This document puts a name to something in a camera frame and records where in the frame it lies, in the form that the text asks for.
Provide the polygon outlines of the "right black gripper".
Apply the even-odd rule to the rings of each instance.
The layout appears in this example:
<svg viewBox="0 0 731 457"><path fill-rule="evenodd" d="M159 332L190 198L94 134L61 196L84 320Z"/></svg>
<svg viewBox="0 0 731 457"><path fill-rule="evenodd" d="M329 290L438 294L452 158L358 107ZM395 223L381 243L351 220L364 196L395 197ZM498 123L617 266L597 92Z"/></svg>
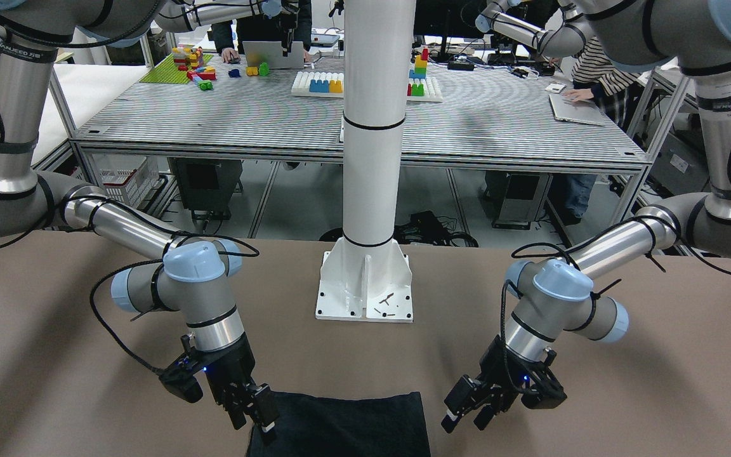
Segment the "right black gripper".
<svg viewBox="0 0 731 457"><path fill-rule="evenodd" d="M163 387L174 396L195 403L202 397L195 374L203 371L214 401L225 407L232 427L239 430L246 425L244 405L251 402L250 416L256 431L264 443L272 443L277 437L275 423L280 417L279 409L270 385L264 383L258 387L253 381L255 359L247 335L215 351L195 349L189 336L181 336L181 342L185 352L159 374Z"/></svg>

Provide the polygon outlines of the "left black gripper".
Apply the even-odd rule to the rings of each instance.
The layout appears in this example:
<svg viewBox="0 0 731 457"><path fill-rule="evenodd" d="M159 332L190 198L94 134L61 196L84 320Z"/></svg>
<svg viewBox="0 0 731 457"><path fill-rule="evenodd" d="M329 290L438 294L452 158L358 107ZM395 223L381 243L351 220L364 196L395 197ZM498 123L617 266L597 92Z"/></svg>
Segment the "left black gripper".
<svg viewBox="0 0 731 457"><path fill-rule="evenodd" d="M556 351L546 349L545 361L528 361L506 347L499 335L480 361L478 379L463 375L444 399L447 407L441 426L450 434L470 411L484 405L473 423L484 431L497 415L508 410L517 396L530 409L556 408L567 398L563 385L550 370Z"/></svg>

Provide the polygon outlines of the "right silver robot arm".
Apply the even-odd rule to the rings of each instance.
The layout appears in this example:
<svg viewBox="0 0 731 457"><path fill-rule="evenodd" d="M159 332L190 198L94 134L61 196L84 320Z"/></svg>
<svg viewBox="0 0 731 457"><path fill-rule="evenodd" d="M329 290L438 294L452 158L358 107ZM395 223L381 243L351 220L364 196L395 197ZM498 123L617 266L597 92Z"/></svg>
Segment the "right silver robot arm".
<svg viewBox="0 0 731 457"><path fill-rule="evenodd" d="M60 48L76 30L96 44L131 41L156 22L186 29L198 15L182 1L0 1L0 238L15 241L46 227L90 230L146 257L113 273L114 301L140 314L179 310L185 353L150 366L166 390L201 399L206 374L214 401L234 428L247 421L267 439L279 412L268 385L253 381L254 356L229 277L246 256L229 238L205 240L111 199L98 186L31 167L44 96Z"/></svg>

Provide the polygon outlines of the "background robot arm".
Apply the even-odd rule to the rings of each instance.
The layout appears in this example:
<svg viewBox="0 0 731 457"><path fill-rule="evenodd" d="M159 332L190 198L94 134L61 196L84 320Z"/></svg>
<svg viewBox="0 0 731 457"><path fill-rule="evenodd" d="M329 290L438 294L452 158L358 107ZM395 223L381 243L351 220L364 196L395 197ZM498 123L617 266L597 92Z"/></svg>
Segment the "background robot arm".
<svg viewBox="0 0 731 457"><path fill-rule="evenodd" d="M544 30L506 11L520 1L487 1L475 19L475 27L484 34L494 31L525 44L546 57L575 56L596 36L583 12L572 1L559 1L562 23L559 29Z"/></svg>

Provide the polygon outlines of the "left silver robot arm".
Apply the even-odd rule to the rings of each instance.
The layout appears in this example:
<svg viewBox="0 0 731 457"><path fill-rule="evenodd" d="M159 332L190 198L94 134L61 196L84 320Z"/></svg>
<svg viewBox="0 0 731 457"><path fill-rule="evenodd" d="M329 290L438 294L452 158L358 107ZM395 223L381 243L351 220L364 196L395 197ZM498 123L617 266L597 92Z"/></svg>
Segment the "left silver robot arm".
<svg viewBox="0 0 731 457"><path fill-rule="evenodd" d="M484 429L520 402L557 407L565 391L550 371L554 341L563 331L589 340L617 341L628 313L593 292L593 280L656 249L687 244L731 258L731 1L577 1L612 63L644 72L676 58L690 77L699 108L711 190L663 199L570 251L520 260L506 272L500 298L517 299L500 313L499 334L476 377L462 376L445 399L442 425L453 431L477 411Z"/></svg>

